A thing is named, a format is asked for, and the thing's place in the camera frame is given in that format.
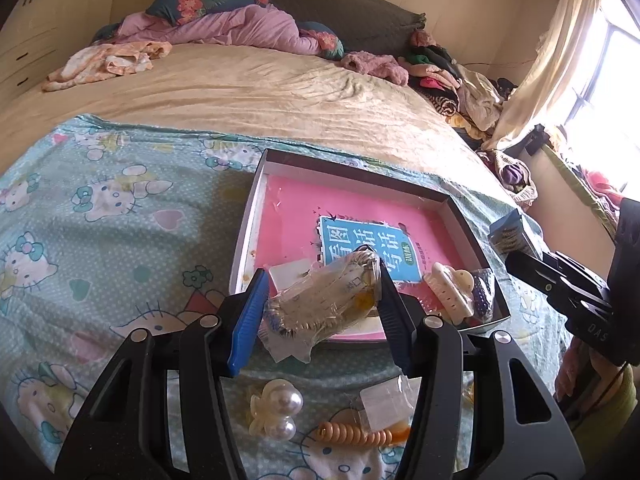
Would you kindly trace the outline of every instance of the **metal screw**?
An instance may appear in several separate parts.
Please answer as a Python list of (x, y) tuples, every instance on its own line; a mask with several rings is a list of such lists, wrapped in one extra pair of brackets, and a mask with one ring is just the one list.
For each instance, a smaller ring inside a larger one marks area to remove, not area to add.
[(146, 330), (144, 328), (137, 328), (129, 334), (129, 337), (134, 343), (140, 343), (146, 339)]
[(218, 317), (209, 314), (200, 318), (200, 326), (204, 328), (212, 328), (218, 324)]
[(504, 330), (498, 330), (494, 337), (498, 343), (507, 344), (511, 342), (511, 336)]
[(443, 325), (442, 318), (438, 316), (427, 316), (424, 318), (424, 324), (429, 328), (440, 328)]

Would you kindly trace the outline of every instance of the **green clothing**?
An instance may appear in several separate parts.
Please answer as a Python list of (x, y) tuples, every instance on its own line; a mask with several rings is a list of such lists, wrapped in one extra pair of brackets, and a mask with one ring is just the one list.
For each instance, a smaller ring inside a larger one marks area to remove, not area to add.
[(429, 58), (424, 54), (409, 54), (405, 59), (412, 65), (428, 65), (428, 64), (432, 65), (433, 64), (431, 61), (429, 61)]
[(575, 441), (587, 469), (593, 466), (613, 443), (637, 402), (633, 371), (627, 366), (622, 375), (620, 389), (613, 398), (591, 413), (574, 431)]

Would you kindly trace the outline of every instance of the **orange and white cloth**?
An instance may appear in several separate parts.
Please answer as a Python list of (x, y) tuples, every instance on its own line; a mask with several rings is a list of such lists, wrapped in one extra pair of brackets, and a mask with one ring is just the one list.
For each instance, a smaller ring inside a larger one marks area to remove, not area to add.
[(42, 89), (45, 92), (53, 92), (85, 83), (104, 81), (119, 75), (151, 70), (151, 60), (166, 56), (171, 48), (171, 43), (165, 41), (88, 46), (73, 54), (65, 66), (50, 73)]

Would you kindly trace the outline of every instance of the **teal polka dot fabric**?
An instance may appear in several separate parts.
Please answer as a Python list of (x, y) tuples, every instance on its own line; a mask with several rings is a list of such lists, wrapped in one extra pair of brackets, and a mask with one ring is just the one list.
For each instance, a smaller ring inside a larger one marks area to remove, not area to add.
[[(561, 316), (512, 280), (487, 243), (488, 226), (511, 205), (436, 175), (277, 139), (73, 118), (43, 137), (0, 178), (0, 401), (37, 455), (53, 468), (62, 443), (107, 362), (138, 327), (186, 327), (218, 306), (244, 205), (266, 148), (315, 156), (449, 193), (480, 241), (512, 317), (503, 324), (549, 386), (566, 343)], [(532, 229), (540, 228), (531, 223)], [(361, 389), (396, 377), (387, 348), (318, 346), (309, 365), (276, 364), (256, 344), (248, 365), (223, 383), (250, 479), (388, 479), (402, 447), (362, 449), (317, 442), (324, 421), (355, 422)], [(187, 469), (178, 378), (170, 375), (174, 463)], [(274, 378), (305, 405), (286, 443), (248, 434), (248, 396)], [(459, 466), (472, 431), (465, 404)]]

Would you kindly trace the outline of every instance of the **person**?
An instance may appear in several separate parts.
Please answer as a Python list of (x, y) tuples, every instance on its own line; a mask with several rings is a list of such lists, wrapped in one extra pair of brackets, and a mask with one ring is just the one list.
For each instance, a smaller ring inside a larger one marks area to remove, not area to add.
[(578, 417), (569, 421), (569, 426), (584, 465), (589, 469), (613, 444), (638, 401), (631, 366), (627, 365), (622, 370), (594, 349), (588, 348), (577, 337), (572, 339), (556, 376), (556, 401), (560, 402), (565, 396), (573, 395), (576, 379), (581, 371), (580, 354), (587, 350), (591, 366), (600, 376), (600, 381), (591, 395), (578, 405)]

